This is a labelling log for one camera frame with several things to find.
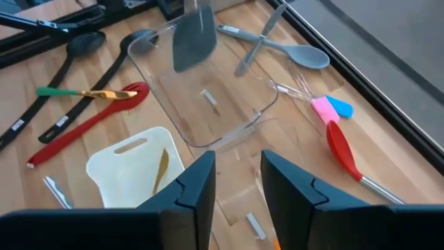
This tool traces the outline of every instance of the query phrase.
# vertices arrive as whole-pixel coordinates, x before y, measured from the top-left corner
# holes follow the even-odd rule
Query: red spatula
[[[390,193],[388,190],[384,189],[359,172],[359,170],[356,168],[355,159],[353,158],[352,150],[348,145],[347,139],[336,122],[330,121],[327,124],[327,142],[334,157],[339,161],[339,164],[341,164],[341,166],[353,177],[353,179],[394,204],[405,204],[405,202],[397,198],[394,194]]]
[[[30,168],[34,168],[39,164],[44,163],[45,161],[51,159],[60,151],[62,151],[65,147],[68,147],[73,141],[77,140],[84,133],[86,133],[90,128],[99,123],[101,120],[106,117],[115,114],[117,112],[123,110],[130,110],[131,108],[135,108],[139,105],[145,98],[148,96],[149,87],[148,84],[144,82],[131,83],[130,85],[123,88],[123,91],[136,91],[137,94],[135,97],[131,97],[130,99],[122,99],[113,101],[106,109],[97,115],[91,117],[86,122],[82,123],[72,131],[65,133],[54,141],[50,142],[43,149],[40,149],[37,153],[31,157],[26,166]]]

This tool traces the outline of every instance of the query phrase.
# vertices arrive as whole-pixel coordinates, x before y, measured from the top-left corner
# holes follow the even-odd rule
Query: gray floor
[[[444,91],[444,1],[330,0],[419,74]],[[293,9],[442,147],[444,107],[422,91],[320,2]]]

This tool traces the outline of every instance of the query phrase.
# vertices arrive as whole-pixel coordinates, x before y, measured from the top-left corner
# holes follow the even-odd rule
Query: staple
[[[208,92],[207,90],[202,90],[200,94],[203,94],[205,97],[207,97],[208,101],[213,105],[217,105],[216,99]]]
[[[262,227],[259,225],[259,222],[257,222],[255,216],[251,212],[247,214],[247,219],[250,222],[251,226],[253,226],[253,228],[255,229],[257,236],[259,236],[259,239],[265,240],[266,235],[264,229],[262,229]]]

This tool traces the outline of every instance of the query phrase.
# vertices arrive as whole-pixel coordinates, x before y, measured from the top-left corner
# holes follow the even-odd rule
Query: black frame
[[[273,8],[281,0],[265,0]],[[96,31],[133,15],[159,6],[166,20],[183,14],[182,0],[146,0],[146,3],[132,9],[122,10],[87,25],[83,32]],[[55,23],[76,23],[100,15],[98,6],[79,10],[65,17],[53,20]],[[323,38],[313,31],[297,14],[287,10],[283,18],[294,27],[312,46],[326,52],[331,64],[400,134],[413,145],[442,175],[444,175],[444,153],[419,128],[409,121],[390,101],[340,56]],[[0,69],[21,62],[39,53],[56,48],[70,41],[76,34],[48,37],[38,32],[23,32],[0,40]],[[5,51],[2,48],[19,48]]]

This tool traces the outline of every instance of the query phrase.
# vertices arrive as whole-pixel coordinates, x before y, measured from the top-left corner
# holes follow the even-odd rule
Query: green handle
[[[35,91],[39,97],[61,96],[61,95],[77,95],[75,90],[59,90],[53,87],[38,87]]]

